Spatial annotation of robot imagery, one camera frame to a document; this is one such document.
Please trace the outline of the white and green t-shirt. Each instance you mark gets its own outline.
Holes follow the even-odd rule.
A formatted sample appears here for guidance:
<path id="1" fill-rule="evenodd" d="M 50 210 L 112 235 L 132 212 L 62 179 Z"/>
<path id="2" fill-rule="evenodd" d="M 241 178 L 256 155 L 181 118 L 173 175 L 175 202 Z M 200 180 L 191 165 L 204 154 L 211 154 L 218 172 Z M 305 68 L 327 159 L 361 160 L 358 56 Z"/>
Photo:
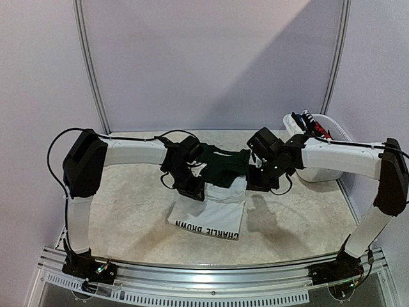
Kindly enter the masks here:
<path id="1" fill-rule="evenodd" d="M 201 143 L 199 178 L 204 200 L 179 196 L 167 222 L 188 232 L 238 240 L 245 205 L 251 151 L 229 151 Z"/>

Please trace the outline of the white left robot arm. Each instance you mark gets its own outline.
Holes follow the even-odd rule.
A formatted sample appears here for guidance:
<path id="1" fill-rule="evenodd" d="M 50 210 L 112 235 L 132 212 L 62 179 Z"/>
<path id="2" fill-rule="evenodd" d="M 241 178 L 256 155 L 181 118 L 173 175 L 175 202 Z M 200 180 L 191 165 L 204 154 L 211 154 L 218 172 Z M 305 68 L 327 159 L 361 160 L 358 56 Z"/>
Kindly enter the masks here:
<path id="1" fill-rule="evenodd" d="M 89 251 L 89 215 L 94 195 L 100 188 L 104 168 L 121 164 L 151 164 L 171 175 L 172 188 L 182 196 L 203 201 L 205 181 L 192 172 L 202 154 L 198 138 L 188 133 L 180 142 L 166 134 L 151 138 L 99 135 L 84 129 L 63 161 L 63 187 L 66 197 L 66 245 L 74 256 L 70 267 L 82 278 L 95 272 Z"/>

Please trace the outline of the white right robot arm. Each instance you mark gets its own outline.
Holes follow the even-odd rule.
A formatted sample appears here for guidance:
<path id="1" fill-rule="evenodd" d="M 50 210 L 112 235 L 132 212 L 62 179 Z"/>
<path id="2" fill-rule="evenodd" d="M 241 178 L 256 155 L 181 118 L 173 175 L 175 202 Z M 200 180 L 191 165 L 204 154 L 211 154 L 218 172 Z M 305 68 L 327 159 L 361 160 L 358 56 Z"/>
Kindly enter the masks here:
<path id="1" fill-rule="evenodd" d="M 364 254 L 408 203 L 408 155 L 401 151 L 395 139 L 389 138 L 384 143 L 353 143 L 314 134 L 295 134 L 283 142 L 263 128 L 248 140 L 247 146 L 262 162 L 261 173 L 268 181 L 276 182 L 282 175 L 290 176 L 298 169 L 307 168 L 363 175 L 378 181 L 373 204 L 341 248 L 344 255 L 331 263 L 330 273 L 337 279 L 354 270 L 354 258 Z"/>

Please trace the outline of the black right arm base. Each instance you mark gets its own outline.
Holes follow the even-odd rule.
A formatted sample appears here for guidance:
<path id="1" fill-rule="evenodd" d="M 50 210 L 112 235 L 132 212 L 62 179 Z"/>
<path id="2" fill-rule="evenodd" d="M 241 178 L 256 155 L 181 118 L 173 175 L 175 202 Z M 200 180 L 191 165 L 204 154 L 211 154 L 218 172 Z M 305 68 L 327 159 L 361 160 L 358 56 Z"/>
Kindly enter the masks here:
<path id="1" fill-rule="evenodd" d="M 350 256 L 345 251 L 345 245 L 346 242 L 344 242 L 344 244 L 341 246 L 335 260 L 322 264 L 313 264 L 307 268 L 308 276 L 312 279 L 313 285 L 331 283 L 358 276 L 359 279 L 357 281 L 353 281 L 350 285 L 350 288 L 356 288 L 367 279 L 371 273 L 374 263 L 372 249 L 368 247 L 366 251 L 369 269 L 365 274 L 360 257 L 354 258 Z"/>

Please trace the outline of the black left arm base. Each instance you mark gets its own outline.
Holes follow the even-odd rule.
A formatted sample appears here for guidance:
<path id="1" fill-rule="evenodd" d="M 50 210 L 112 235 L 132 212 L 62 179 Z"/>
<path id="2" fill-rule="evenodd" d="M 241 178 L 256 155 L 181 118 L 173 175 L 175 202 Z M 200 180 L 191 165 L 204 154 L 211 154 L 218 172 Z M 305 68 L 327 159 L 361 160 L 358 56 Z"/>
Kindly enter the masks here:
<path id="1" fill-rule="evenodd" d="M 63 241 L 66 253 L 62 272 L 89 282 L 106 283 L 112 285 L 118 273 L 118 266 L 109 260 L 97 260 L 91 255 L 91 250 L 85 253 L 75 253 L 67 240 Z"/>

